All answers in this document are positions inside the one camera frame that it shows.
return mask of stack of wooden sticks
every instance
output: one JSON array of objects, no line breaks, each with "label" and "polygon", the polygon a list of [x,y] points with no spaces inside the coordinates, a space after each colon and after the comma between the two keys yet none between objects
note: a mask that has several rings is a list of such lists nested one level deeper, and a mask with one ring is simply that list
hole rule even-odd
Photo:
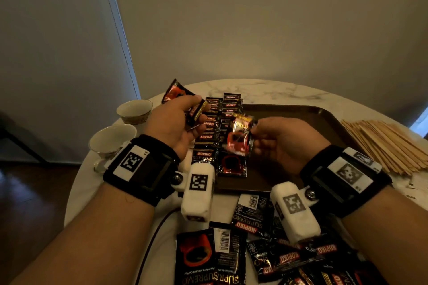
[{"label": "stack of wooden sticks", "polygon": [[418,147],[399,126],[380,121],[346,122],[342,125],[387,173],[400,175],[428,168],[428,154]]}]

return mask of hand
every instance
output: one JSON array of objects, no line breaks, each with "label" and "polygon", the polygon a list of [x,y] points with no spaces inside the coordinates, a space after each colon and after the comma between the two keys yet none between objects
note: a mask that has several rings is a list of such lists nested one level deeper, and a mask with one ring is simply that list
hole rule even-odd
[{"label": "hand", "polygon": [[185,110],[199,104],[201,96],[180,96],[172,99],[153,110],[147,121],[144,134],[152,136],[169,145],[183,161],[186,157],[189,143],[200,136],[206,126],[203,122],[207,116],[201,114],[198,122],[201,124],[191,131],[185,130]]},{"label": "hand", "polygon": [[330,145],[312,126],[296,118],[263,118],[251,132],[256,138],[254,153],[278,161],[294,175],[298,175],[309,160]]}]

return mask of brown tray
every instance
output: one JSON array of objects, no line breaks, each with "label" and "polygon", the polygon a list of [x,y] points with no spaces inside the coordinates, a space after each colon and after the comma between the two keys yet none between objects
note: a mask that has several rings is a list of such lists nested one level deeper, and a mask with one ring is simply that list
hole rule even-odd
[{"label": "brown tray", "polygon": [[[257,119],[269,116],[296,117],[308,122],[332,144],[352,147],[364,153],[345,128],[329,111],[315,106],[243,104],[244,112]],[[247,158],[247,177],[218,176],[215,193],[255,193],[270,192],[272,187],[284,181],[292,181],[303,187],[298,176],[287,174],[277,163],[267,162],[256,155]]]}]

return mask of metal screw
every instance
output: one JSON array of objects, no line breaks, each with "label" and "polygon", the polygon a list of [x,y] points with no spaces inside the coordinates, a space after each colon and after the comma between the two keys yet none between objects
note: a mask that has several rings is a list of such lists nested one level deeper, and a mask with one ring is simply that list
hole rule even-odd
[{"label": "metal screw", "polygon": [[305,196],[310,201],[316,201],[317,200],[317,196],[315,195],[315,192],[312,189],[310,189],[310,188],[308,188],[305,191]]},{"label": "metal screw", "polygon": [[171,180],[171,184],[173,185],[180,185],[183,182],[183,176],[178,174],[175,174]]}]

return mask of black wrist strap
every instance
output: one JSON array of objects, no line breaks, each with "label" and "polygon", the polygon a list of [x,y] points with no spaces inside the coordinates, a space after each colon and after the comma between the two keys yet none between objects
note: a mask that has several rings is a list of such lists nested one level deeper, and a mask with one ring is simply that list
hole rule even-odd
[{"label": "black wrist strap", "polygon": [[331,145],[308,162],[300,176],[329,212],[343,218],[391,184],[379,167],[352,148]]},{"label": "black wrist strap", "polygon": [[170,177],[180,159],[165,143],[148,135],[133,139],[112,161],[104,181],[150,205],[173,193]]}]

